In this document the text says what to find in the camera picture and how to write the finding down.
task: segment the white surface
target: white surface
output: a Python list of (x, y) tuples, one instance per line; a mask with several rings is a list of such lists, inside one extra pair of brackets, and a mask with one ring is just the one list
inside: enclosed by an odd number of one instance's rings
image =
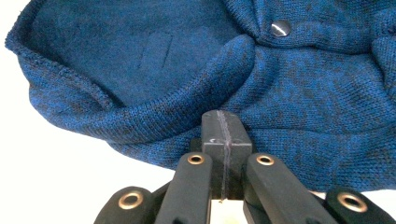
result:
[[(27, 3), (0, 2), (1, 42)], [(17, 57), (3, 46), (0, 223), (93, 223), (117, 190), (128, 186), (155, 190), (172, 178), (173, 171), (124, 157), (103, 141), (46, 122), (29, 103), (29, 84)], [(396, 190), (366, 195), (396, 217)], [(241, 203), (215, 207), (212, 223), (244, 223)]]

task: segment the grommet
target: grommet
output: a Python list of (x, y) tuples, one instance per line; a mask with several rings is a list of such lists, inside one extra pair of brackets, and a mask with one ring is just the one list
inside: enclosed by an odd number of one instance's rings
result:
[(345, 208), (357, 213), (366, 212), (368, 209), (367, 204), (361, 198), (351, 193), (339, 193), (337, 199)]
[(257, 162), (261, 165), (273, 165), (275, 163), (274, 159), (269, 156), (258, 156)]
[(204, 163), (205, 158), (201, 155), (192, 155), (187, 158), (190, 164), (192, 165), (199, 165)]
[(288, 21), (278, 20), (271, 24), (271, 32), (278, 37), (287, 36), (290, 34), (291, 26)]
[[(129, 203), (127, 202), (128, 198), (133, 198), (134, 201)], [(119, 207), (124, 209), (124, 210), (129, 210), (136, 208), (143, 202), (143, 194), (137, 190), (131, 191), (129, 193), (126, 193), (122, 195), (119, 199)]]

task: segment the button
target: button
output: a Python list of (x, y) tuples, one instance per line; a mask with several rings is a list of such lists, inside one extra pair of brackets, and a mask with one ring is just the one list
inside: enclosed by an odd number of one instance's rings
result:
[(290, 31), (291, 31), (291, 26), (288, 21), (279, 20), (279, 21), (274, 21), (271, 24), (271, 32), (273, 33), (273, 35), (283, 37), (290, 34)]

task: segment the sweater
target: sweater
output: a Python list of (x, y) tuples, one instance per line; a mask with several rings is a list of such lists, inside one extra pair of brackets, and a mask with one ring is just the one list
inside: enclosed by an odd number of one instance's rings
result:
[(396, 189), (396, 1), (32, 0), (6, 46), (46, 120), (128, 157), (175, 169), (221, 109), (309, 189)]

